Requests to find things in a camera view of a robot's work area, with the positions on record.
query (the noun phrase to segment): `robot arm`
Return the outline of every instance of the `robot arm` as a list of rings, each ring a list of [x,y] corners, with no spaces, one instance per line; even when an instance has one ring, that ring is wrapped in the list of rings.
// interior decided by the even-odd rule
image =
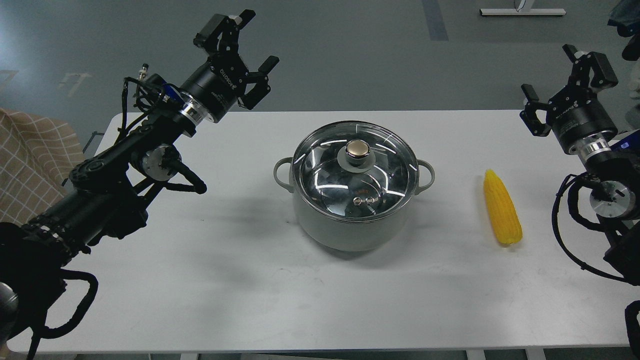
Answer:
[[[598,92],[617,85],[618,79],[606,55],[584,53],[572,45],[563,49],[573,64],[567,85],[548,102],[540,102],[533,87],[523,84],[527,102],[520,117],[534,136],[553,131],[564,153],[580,158],[587,171],[571,184],[570,213],[580,224],[605,233],[611,248],[604,259],[625,282],[639,285],[640,227],[629,229],[624,221],[640,218],[640,158],[638,153],[609,145],[618,129],[598,101]],[[547,112],[546,123],[538,119],[536,110]],[[581,188],[591,189],[589,201],[599,224],[578,214]]]
[[[192,137],[203,119],[219,122],[236,101],[252,109],[271,90],[267,74],[278,58],[270,56],[257,72],[250,72],[238,55],[239,31],[254,16],[252,10],[237,17],[214,15],[193,41],[207,53],[207,61],[180,88],[157,74],[147,78],[146,64],[138,79],[126,78],[116,144],[71,171],[74,190],[59,203],[28,224],[0,224],[0,344],[30,327],[33,356],[39,338],[71,331],[91,305],[97,280],[62,267],[80,252],[89,253],[104,235],[123,238],[146,226],[146,208],[162,189],[206,191],[173,143],[180,135]],[[127,126],[129,82],[137,84],[136,105],[145,112]],[[140,93],[154,103],[145,105]],[[139,184],[127,178],[129,165],[145,176]],[[191,184],[169,183],[177,173]],[[65,280],[74,279],[90,283],[87,296],[67,324],[46,327],[47,310],[65,291]]]

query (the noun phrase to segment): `plaid cloth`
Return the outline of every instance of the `plaid cloth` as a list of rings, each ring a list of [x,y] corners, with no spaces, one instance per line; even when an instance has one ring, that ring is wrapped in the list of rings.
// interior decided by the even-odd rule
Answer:
[[[22,225],[62,199],[64,178],[84,160],[60,120],[0,108],[0,222]]]

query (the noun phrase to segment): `cooking pot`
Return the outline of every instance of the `cooking pot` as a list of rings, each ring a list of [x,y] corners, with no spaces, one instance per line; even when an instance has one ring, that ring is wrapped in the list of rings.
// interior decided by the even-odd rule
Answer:
[[[277,175],[290,163],[289,182]],[[419,185],[419,166],[431,180]],[[409,202],[435,180],[433,167],[384,127],[335,122],[309,134],[273,177],[293,194],[300,226],[316,241],[343,251],[375,249],[404,226]]]

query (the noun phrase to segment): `pot handle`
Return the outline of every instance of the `pot handle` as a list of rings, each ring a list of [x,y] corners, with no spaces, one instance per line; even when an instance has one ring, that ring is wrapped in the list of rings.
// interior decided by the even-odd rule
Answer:
[[[280,161],[278,161],[276,163],[276,166],[273,167],[273,179],[275,179],[276,183],[278,183],[278,185],[282,186],[283,188],[285,188],[288,192],[293,193],[293,186],[291,184],[287,184],[284,181],[280,180],[278,178],[278,168],[280,168],[282,165],[289,163],[291,164],[291,161],[293,160],[293,158],[284,158],[284,159],[280,159]]]
[[[436,179],[436,170],[433,170],[431,164],[424,160],[418,160],[418,165],[422,165],[423,167],[426,167],[427,170],[429,170],[429,173],[431,173],[431,181],[427,185],[418,185],[418,187],[415,189],[415,192],[413,193],[414,195],[418,195],[424,190],[427,190],[429,187],[431,187],[431,185],[433,185],[433,181],[435,181]]]

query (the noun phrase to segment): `yellow corn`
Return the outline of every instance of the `yellow corn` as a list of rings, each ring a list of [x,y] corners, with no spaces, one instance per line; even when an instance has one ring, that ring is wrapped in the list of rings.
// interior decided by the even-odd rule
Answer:
[[[498,175],[489,169],[484,174],[484,200],[496,239],[503,244],[522,239],[522,227],[516,208]]]

